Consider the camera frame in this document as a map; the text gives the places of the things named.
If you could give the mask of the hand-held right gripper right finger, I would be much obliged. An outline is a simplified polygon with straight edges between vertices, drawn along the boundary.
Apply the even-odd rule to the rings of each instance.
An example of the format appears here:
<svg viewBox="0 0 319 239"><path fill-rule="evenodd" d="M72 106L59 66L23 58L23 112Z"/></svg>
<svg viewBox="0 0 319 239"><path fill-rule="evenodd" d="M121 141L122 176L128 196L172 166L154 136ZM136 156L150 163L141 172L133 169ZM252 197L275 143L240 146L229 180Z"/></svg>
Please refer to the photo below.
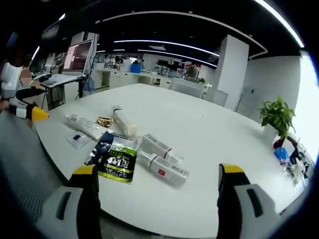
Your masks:
<svg viewBox="0 0 319 239"><path fill-rule="evenodd" d="M281 224L273 199L250 183L239 166L221 163L218 174L218 239L267 239Z"/></svg>

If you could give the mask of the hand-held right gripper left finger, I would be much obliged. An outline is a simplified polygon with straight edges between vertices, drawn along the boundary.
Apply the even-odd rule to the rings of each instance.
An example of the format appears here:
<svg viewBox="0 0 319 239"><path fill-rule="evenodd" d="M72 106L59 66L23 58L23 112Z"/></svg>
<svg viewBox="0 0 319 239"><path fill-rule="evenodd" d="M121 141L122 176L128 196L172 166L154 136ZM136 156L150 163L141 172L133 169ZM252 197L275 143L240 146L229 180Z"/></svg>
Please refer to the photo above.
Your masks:
<svg viewBox="0 0 319 239"><path fill-rule="evenodd" d="M43 204L36 226L46 239L100 239L98 167L82 165Z"/></svg>

